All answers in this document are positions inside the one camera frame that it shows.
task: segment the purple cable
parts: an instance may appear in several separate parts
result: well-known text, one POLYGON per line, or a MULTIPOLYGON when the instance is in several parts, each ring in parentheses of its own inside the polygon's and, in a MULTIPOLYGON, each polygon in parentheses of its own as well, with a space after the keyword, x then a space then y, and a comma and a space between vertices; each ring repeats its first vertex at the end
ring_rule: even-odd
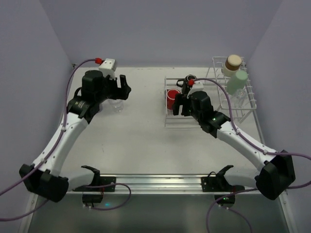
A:
MULTIPOLYGON (((247 192, 252 192, 252 191, 256 191, 257 189, 256 188, 252 188, 252 189, 246 189, 246 190, 241 190, 241 191, 237 191, 237 192, 234 192, 234 193, 230 193, 230 194, 227 194, 225 196, 222 196, 218 199, 216 199, 210 206, 209 206, 209 209, 207 211, 207 214, 206 214, 206 229, 207 229, 207 232, 210 233, 210 230, 209 230, 209 224, 208 224, 208 220, 209 220, 209 215, 210 215, 210 211, 212 209, 212 207, 214 206, 214 204, 216 204, 218 201, 224 199, 224 198, 228 198, 228 197, 231 197, 233 195, 236 195, 236 194, 239 194, 239 193, 247 193, 247 192)), ((251 229, 251 232, 253 232, 253 229, 249 223, 249 221, 242 215, 240 214, 238 211, 236 210, 231 210, 232 212, 240 215, 242 218, 245 219, 245 221, 247 222, 247 224, 249 225, 250 229, 251 229)))
MULTIPOLYGON (((70 81, 73 78, 74 73, 76 72, 76 70, 83 65, 86 62, 90 62, 90 61, 95 61, 95 59, 88 59, 83 61, 82 63, 80 63, 72 72, 71 72, 71 76, 69 78, 69 81, 67 83, 67 87, 66 87, 66 96, 65 96, 65 108, 64 108, 64 120, 63 120, 63 125, 66 125, 67 122, 67 95, 68 95, 68 90, 69 90, 69 84, 70 81)), ((64 131, 61 131, 54 146, 51 148, 50 152, 44 157, 44 161, 42 161, 41 163, 38 164, 38 166, 36 166, 31 172, 29 172, 26 176, 24 176, 22 179, 20 179, 19 181, 17 181, 16 183, 12 184, 11 186, 9 186, 8 188, 4 189, 3 191, 0 192, 0 196, 2 196, 3 194, 5 194, 6 192, 10 191, 11 189, 15 188, 16 186, 18 186, 20 183, 24 182, 25 179, 27 179, 28 177, 30 177, 35 171, 37 171, 43 164, 44 162, 51 156, 51 154, 54 152, 54 150, 56 149, 56 147, 58 146, 62 136, 64 134, 64 131)))
MULTIPOLYGON (((239 135, 245 142, 247 142, 249 145, 251 145, 253 148, 259 150, 260 152, 264 152, 264 150, 262 148, 257 147, 255 144, 253 144, 251 141, 249 141, 243 134, 238 133, 238 129, 236 127, 236 125, 233 122, 233 114, 232 114, 232 108, 231 108, 231 103, 230 103, 230 98, 229 95, 227 94, 226 90, 215 80, 213 79, 208 79, 208 78, 201 78, 201 79, 197 79, 196 81, 199 80, 206 80, 206 81, 210 81, 214 84, 216 84, 217 86, 219 86, 219 88, 223 91, 223 93, 225 94, 225 97, 228 101, 228 106, 229 106, 229 114, 230 114, 230 118, 231 120, 231 125, 232 128, 234 129, 234 131, 237 133, 237 135, 239 135)), ((281 153, 281 152, 267 152, 267 154, 269 155, 279 155, 279 156, 287 156, 287 155, 292 155, 292 156, 299 156, 299 157, 303 157, 306 159, 311 160, 311 157, 305 154, 300 154, 300 153, 281 153)), ((301 184, 301 185, 297 185, 297 186, 292 186, 292 187, 288 187, 288 189, 296 189, 296 188, 303 188, 303 187, 307 187, 311 184, 311 181, 305 183, 305 184, 301 184)))
POLYGON ((45 200, 43 201, 39 206, 37 206, 36 208, 34 208, 32 211, 29 211, 28 213, 25 213, 23 215, 17 216, 17 217, 11 217, 11 218, 0 218, 0 222, 10 222, 10 221, 15 221, 15 220, 19 220, 23 217, 26 217, 32 213, 34 213, 35 211, 37 211, 38 209, 40 209, 42 206, 44 206, 49 200, 45 200))
POLYGON ((117 186, 117 185, 122 185, 124 187, 126 187, 129 191, 129 195, 127 196, 126 200, 120 204, 120 205, 117 205, 115 207, 111 207, 111 208, 97 208, 97 207, 91 207, 91 209, 93 210, 99 210, 99 211, 107 211, 107 210, 115 210, 115 209, 118 209, 120 207, 123 207, 131 198, 132 196, 132 191, 131 191, 131 188, 124 184, 124 183, 112 183, 112 184, 107 184, 107 185, 101 185, 101 186, 85 186, 85 188, 107 188, 107 187, 111 187, 111 186, 117 186))

